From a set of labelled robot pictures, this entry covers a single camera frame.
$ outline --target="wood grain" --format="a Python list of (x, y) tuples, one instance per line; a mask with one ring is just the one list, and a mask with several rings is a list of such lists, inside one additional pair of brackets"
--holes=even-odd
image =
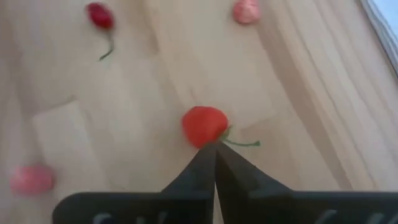
[(161, 190), (196, 153), (180, 129), (194, 105), (261, 140), (233, 148), (293, 189), (398, 190), (398, 83), (358, 1), (263, 0), (239, 26), (233, 0), (108, 0), (116, 51), (102, 62), (87, 3), (0, 2), (0, 176), (59, 174), (43, 197), (3, 182), (2, 223), (50, 223), (81, 190)]

